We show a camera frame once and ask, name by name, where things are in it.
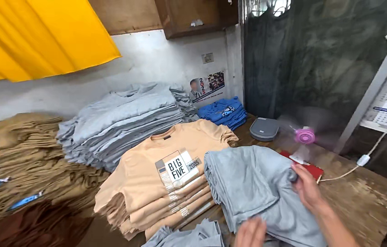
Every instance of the photo on poster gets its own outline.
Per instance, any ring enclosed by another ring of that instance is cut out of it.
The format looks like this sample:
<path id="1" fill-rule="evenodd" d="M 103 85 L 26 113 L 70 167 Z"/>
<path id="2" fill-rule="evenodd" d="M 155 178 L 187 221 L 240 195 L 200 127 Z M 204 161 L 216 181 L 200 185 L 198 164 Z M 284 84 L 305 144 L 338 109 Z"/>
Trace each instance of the photo on poster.
<path id="1" fill-rule="evenodd" d="M 193 103 L 211 98 L 211 94 L 225 86 L 224 72 L 220 71 L 208 75 L 207 77 L 195 78 L 190 81 L 190 98 Z"/>

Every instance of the gray fabric curtain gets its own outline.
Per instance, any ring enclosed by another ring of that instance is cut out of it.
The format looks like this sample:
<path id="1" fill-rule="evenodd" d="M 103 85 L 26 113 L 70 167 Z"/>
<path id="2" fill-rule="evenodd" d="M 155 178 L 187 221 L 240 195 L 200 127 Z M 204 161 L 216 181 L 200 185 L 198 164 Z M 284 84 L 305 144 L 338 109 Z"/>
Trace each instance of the gray fabric curtain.
<path id="1" fill-rule="evenodd" d="M 245 2 L 247 111 L 317 106 L 348 121 L 387 54 L 387 0 L 279 2 Z"/>

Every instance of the gray case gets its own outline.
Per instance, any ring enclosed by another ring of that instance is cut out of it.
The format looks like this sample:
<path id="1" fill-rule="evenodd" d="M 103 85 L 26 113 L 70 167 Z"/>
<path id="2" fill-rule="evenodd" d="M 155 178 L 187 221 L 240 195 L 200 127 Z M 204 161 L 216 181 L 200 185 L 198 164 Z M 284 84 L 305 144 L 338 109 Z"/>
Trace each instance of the gray case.
<path id="1" fill-rule="evenodd" d="M 274 140 L 278 132 L 278 121 L 275 119 L 258 117 L 250 127 L 251 137 L 261 142 Z"/>

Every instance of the yellow curtain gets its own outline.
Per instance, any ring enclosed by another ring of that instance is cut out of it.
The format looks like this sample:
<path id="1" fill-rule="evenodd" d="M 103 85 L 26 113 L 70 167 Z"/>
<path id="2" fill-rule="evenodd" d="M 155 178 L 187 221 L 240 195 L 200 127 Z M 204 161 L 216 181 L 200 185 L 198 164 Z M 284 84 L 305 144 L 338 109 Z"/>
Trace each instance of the yellow curtain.
<path id="1" fill-rule="evenodd" d="M 0 79 L 38 79 L 119 57 L 87 0 L 0 0 Z"/>

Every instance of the light switch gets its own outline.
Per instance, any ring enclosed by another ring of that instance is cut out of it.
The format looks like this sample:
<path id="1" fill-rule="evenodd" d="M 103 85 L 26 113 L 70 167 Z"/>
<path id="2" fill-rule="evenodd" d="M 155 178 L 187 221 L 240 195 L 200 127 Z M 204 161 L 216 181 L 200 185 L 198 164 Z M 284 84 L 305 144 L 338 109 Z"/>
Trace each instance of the light switch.
<path id="1" fill-rule="evenodd" d="M 213 62 L 213 53 L 207 53 L 207 54 L 203 54 L 201 56 L 203 58 L 203 63 Z"/>

